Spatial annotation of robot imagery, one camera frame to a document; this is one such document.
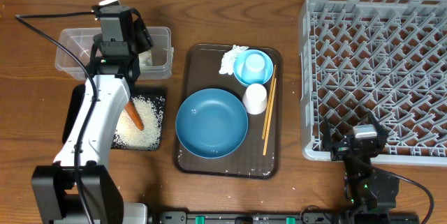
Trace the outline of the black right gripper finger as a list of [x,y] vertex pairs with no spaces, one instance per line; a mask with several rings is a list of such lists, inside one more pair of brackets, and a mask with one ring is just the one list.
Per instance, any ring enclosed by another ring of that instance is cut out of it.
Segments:
[[322,139],[322,148],[324,151],[331,151],[334,144],[332,142],[332,136],[330,133],[331,127],[326,117],[323,118],[323,139]]
[[379,139],[388,138],[388,131],[376,120],[372,112],[368,112],[368,122],[373,125]]

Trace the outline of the orange carrot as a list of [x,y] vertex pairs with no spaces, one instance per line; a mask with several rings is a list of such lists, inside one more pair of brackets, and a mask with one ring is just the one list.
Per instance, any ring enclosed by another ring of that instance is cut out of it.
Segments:
[[138,130],[144,130],[144,125],[143,125],[142,119],[140,118],[133,102],[129,101],[125,105],[124,109],[125,109],[126,113],[129,115],[132,122],[135,124],[136,128]]

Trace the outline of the white pink cup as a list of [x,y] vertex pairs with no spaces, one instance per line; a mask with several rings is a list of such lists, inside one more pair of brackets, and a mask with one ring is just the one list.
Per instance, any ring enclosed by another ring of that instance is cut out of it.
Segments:
[[242,102],[248,114],[257,115],[266,110],[268,95],[262,84],[251,84],[247,87]]

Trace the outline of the light blue cup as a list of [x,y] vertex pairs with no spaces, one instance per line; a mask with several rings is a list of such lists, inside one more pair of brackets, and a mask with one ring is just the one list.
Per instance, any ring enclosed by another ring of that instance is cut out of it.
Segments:
[[247,84],[262,83],[265,78],[265,59],[260,54],[250,54],[242,67],[242,79]]

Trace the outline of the light blue bowl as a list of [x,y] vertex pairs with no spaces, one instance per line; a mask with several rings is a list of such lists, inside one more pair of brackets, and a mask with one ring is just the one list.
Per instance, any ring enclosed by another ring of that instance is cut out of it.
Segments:
[[237,59],[235,60],[234,66],[233,66],[233,70],[234,70],[234,75],[236,77],[236,79],[238,80],[238,82],[240,84],[242,84],[245,87],[248,87],[251,84],[247,84],[243,79],[242,79],[242,67],[244,65],[245,59],[250,55],[250,54],[260,54],[263,56],[263,58],[265,59],[265,78],[263,80],[262,83],[260,84],[265,84],[271,77],[272,77],[272,73],[273,73],[273,62],[271,60],[271,58],[264,53],[261,50],[246,50],[243,53],[241,53]]

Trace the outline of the white tissue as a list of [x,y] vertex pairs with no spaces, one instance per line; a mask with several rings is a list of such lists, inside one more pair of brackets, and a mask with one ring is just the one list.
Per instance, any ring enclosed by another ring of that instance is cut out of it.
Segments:
[[221,59],[220,75],[232,75],[234,73],[233,66],[237,57],[248,50],[248,46],[233,45],[232,49],[227,51]]

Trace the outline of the dark blue plate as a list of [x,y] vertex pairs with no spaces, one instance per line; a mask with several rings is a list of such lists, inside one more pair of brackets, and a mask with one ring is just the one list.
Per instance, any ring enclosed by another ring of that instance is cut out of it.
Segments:
[[244,141],[249,127],[247,112],[232,93],[202,89],[180,105],[175,130],[182,146],[201,158],[222,158]]

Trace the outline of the yellow pandan cake wrapper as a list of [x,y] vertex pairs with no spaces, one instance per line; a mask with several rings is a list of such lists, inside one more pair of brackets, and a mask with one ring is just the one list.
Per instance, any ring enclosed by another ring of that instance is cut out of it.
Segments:
[[153,66],[153,56],[152,51],[148,50],[145,52],[141,52],[138,55],[140,67],[143,66]]

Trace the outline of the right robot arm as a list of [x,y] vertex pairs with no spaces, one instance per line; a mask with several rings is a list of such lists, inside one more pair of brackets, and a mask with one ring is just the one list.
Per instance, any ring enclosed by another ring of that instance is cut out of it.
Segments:
[[323,121],[322,147],[330,160],[345,167],[345,196],[352,207],[332,217],[333,223],[389,223],[389,210],[396,207],[399,180],[372,167],[371,159],[385,147],[388,131],[369,112],[367,123],[354,126],[340,141],[334,141],[330,124]]

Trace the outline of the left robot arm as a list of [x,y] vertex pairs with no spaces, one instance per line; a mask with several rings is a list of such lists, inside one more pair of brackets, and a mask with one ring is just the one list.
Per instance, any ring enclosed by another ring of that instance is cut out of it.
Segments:
[[31,178],[44,223],[148,223],[143,203],[126,203],[108,172],[117,122],[140,75],[138,55],[153,46],[135,8],[92,6],[101,23],[75,123],[51,165],[36,166]]

